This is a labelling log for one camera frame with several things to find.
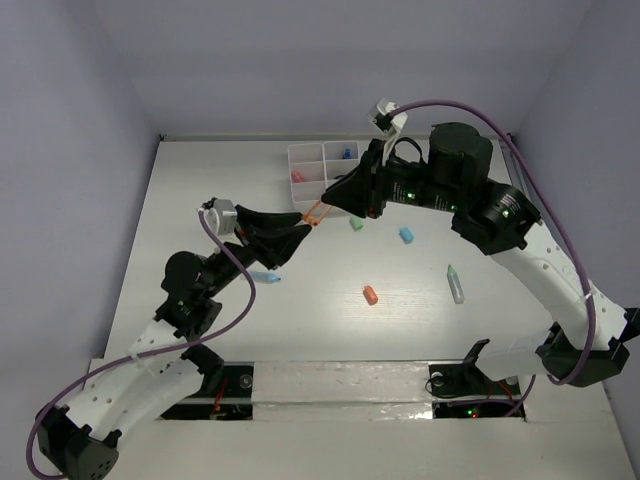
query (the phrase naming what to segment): green object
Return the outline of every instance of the green object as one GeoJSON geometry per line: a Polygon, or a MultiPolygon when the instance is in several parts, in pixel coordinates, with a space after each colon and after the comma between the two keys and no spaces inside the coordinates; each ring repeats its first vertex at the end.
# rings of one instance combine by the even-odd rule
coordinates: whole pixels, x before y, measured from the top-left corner
{"type": "Polygon", "coordinates": [[[362,227],[364,227],[364,223],[362,222],[361,218],[358,217],[351,217],[351,219],[349,220],[349,223],[351,224],[351,227],[353,227],[353,229],[356,232],[359,232],[360,230],[362,230],[362,227]]]}

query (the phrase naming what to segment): black robot arm segment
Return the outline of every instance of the black robot arm segment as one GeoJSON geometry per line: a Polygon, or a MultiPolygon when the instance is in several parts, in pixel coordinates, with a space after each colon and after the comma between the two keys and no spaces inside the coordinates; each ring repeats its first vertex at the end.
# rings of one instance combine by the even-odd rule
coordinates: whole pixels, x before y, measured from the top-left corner
{"type": "Polygon", "coordinates": [[[378,218],[387,202],[451,212],[452,229],[485,255],[526,246],[524,237],[540,213],[518,189],[488,178],[493,146],[476,129],[436,126],[427,162],[422,156],[406,162],[394,149],[383,164],[384,145],[372,140],[358,167],[329,187],[322,201],[361,218],[378,218]]]}

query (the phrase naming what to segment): white cable clip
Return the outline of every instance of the white cable clip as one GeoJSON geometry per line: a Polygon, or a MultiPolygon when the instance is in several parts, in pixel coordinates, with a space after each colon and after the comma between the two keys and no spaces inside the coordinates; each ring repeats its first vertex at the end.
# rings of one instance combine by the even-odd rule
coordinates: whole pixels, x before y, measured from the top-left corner
{"type": "Polygon", "coordinates": [[[129,356],[132,358],[133,362],[136,364],[136,366],[141,369],[141,370],[146,370],[149,375],[151,375],[152,377],[156,377],[157,373],[151,369],[147,363],[144,362],[144,358],[140,358],[138,356],[138,352],[136,352],[135,350],[131,349],[129,350],[129,356]]]}
{"type": "Polygon", "coordinates": [[[589,290],[589,293],[587,293],[586,295],[580,295],[578,297],[578,301],[576,303],[579,303],[581,305],[586,305],[587,304],[587,300],[589,300],[590,298],[593,298],[595,301],[595,297],[594,295],[598,293],[598,291],[595,289],[595,287],[592,287],[591,290],[589,290]]]}

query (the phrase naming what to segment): cable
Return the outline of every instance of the cable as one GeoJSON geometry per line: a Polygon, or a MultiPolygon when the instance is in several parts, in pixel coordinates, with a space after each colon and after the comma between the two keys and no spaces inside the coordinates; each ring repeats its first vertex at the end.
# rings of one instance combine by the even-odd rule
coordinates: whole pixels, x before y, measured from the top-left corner
{"type": "Polygon", "coordinates": [[[494,402],[495,403],[508,403],[509,405],[513,405],[513,408],[511,410],[509,410],[509,412],[507,412],[505,417],[510,417],[514,413],[520,411],[520,407],[522,406],[524,401],[527,399],[527,397],[531,393],[531,390],[533,390],[533,385],[535,383],[536,383],[536,376],[533,375],[531,377],[531,382],[529,382],[529,386],[524,391],[524,393],[520,397],[520,400],[518,400],[518,402],[515,405],[510,400],[504,400],[502,398],[485,398],[485,399],[481,399],[481,400],[460,400],[460,401],[457,401],[457,402],[449,402],[448,405],[450,407],[453,407],[453,406],[457,406],[457,405],[480,405],[482,403],[489,403],[489,402],[491,402],[491,403],[494,403],[494,402]]]}
{"type": "MultiPolygon", "coordinates": [[[[514,145],[514,143],[511,141],[511,138],[509,138],[509,136],[506,133],[504,133],[502,129],[500,129],[500,127],[493,120],[491,120],[489,117],[487,117],[484,113],[482,113],[477,108],[467,105],[465,103],[456,102],[453,100],[423,100],[420,102],[408,103],[406,105],[403,105],[393,110],[389,115],[391,116],[391,118],[393,118],[400,113],[407,112],[415,108],[430,107],[430,106],[452,107],[460,110],[465,110],[475,115],[476,117],[480,118],[483,122],[489,125],[489,127],[491,127],[491,129],[500,137],[500,139],[507,145],[507,147],[509,147],[509,150],[511,150],[511,153],[513,153],[513,155],[516,157],[518,164],[520,164],[520,167],[522,168],[525,175],[529,179],[529,182],[531,183],[531,186],[533,187],[534,192],[536,192],[536,195],[540,199],[542,206],[545,208],[545,210],[549,214],[551,221],[556,226],[556,229],[558,230],[560,237],[562,238],[565,245],[567,246],[567,251],[569,253],[569,256],[571,257],[571,260],[573,261],[573,265],[576,269],[576,273],[578,274],[578,278],[580,279],[582,292],[586,299],[587,318],[588,318],[589,326],[587,329],[587,338],[585,340],[582,353],[580,354],[578,361],[574,365],[573,370],[571,370],[571,372],[562,379],[556,379],[552,375],[547,375],[547,377],[549,378],[551,383],[553,383],[554,385],[565,385],[567,383],[572,382],[584,368],[585,364],[587,363],[587,360],[589,359],[589,354],[591,353],[591,349],[593,348],[593,340],[596,335],[596,306],[593,301],[592,295],[590,295],[591,285],[589,284],[589,278],[587,277],[587,273],[584,269],[584,266],[580,261],[578,252],[576,251],[573,243],[571,242],[571,239],[569,238],[569,234],[567,233],[564,226],[560,222],[560,219],[556,215],[551,205],[549,205],[549,202],[547,202],[544,195],[542,194],[540,187],[538,186],[535,179],[533,178],[533,175],[529,170],[529,166],[527,165],[527,162],[525,162],[524,157],[522,156],[522,153],[520,153],[520,150],[518,150],[518,147],[514,145]]],[[[529,385],[529,387],[532,386],[534,381],[535,381],[535,376],[532,378],[531,384],[529,385]]]]}
{"type": "MultiPolygon", "coordinates": [[[[208,342],[209,340],[219,337],[223,333],[226,333],[229,330],[231,330],[233,327],[235,327],[238,323],[242,321],[244,317],[247,316],[247,314],[253,307],[253,303],[255,302],[255,299],[256,299],[256,284],[251,278],[251,275],[249,275],[249,272],[247,272],[247,269],[244,267],[244,265],[242,265],[242,263],[233,255],[233,253],[231,253],[231,251],[224,245],[224,243],[222,243],[222,241],[211,230],[211,228],[207,224],[207,221],[204,218],[203,208],[198,209],[198,218],[200,219],[200,225],[202,225],[202,228],[204,228],[204,231],[207,233],[209,238],[213,240],[213,243],[216,244],[216,246],[220,249],[220,251],[222,251],[222,253],[224,253],[227,257],[229,257],[229,260],[231,260],[231,262],[238,268],[238,270],[240,270],[240,273],[242,273],[242,275],[244,275],[244,277],[247,279],[247,282],[249,282],[249,289],[251,290],[251,293],[249,295],[249,301],[247,302],[247,306],[244,308],[244,310],[242,310],[242,312],[240,312],[240,315],[238,315],[235,320],[233,320],[228,325],[222,327],[220,330],[216,330],[210,335],[206,335],[204,337],[199,338],[198,340],[183,343],[180,345],[173,345],[171,347],[164,347],[164,348],[158,348],[156,350],[148,350],[146,352],[141,352],[141,353],[138,353],[137,355],[138,358],[148,358],[148,357],[154,357],[156,355],[160,355],[163,353],[176,352],[178,350],[186,350],[187,348],[195,347],[204,342],[208,342]]],[[[102,365],[101,367],[98,367],[95,370],[87,373],[83,377],[80,377],[79,379],[77,379],[67,388],[62,390],[40,411],[40,413],[38,413],[38,416],[36,417],[36,421],[33,424],[31,431],[29,432],[29,437],[27,438],[27,452],[26,452],[27,466],[29,467],[29,471],[33,474],[33,476],[35,476],[36,478],[39,478],[40,480],[60,480],[65,478],[64,475],[47,475],[45,473],[42,473],[40,470],[38,470],[38,467],[36,467],[36,464],[34,462],[33,445],[35,443],[35,438],[38,433],[38,428],[40,427],[40,424],[42,423],[42,420],[44,419],[44,417],[51,411],[53,407],[55,407],[57,402],[62,400],[62,398],[66,397],[75,388],[82,386],[82,384],[87,380],[89,380],[90,378],[93,378],[96,375],[106,370],[119,367],[120,365],[123,365],[131,361],[133,361],[133,357],[131,356],[122,357],[112,362],[109,362],[105,365],[102,365]]]]}
{"type": "Polygon", "coordinates": [[[509,396],[509,400],[511,400],[511,403],[515,402],[513,401],[513,395],[511,394],[511,390],[509,390],[509,388],[502,382],[498,382],[498,385],[500,386],[500,388],[502,388],[505,392],[507,392],[507,395],[509,396]]]}

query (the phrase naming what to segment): teal marker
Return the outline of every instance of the teal marker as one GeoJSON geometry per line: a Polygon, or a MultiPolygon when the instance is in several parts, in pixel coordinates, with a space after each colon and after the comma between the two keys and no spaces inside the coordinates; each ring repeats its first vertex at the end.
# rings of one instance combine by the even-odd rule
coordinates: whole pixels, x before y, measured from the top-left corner
{"type": "Polygon", "coordinates": [[[449,282],[451,295],[453,295],[453,301],[458,305],[464,303],[464,293],[462,292],[462,285],[460,285],[458,272],[456,272],[451,265],[447,267],[447,281],[449,282]]]}
{"type": "Polygon", "coordinates": [[[249,270],[249,275],[258,283],[277,283],[280,277],[273,272],[254,272],[249,270]]]}

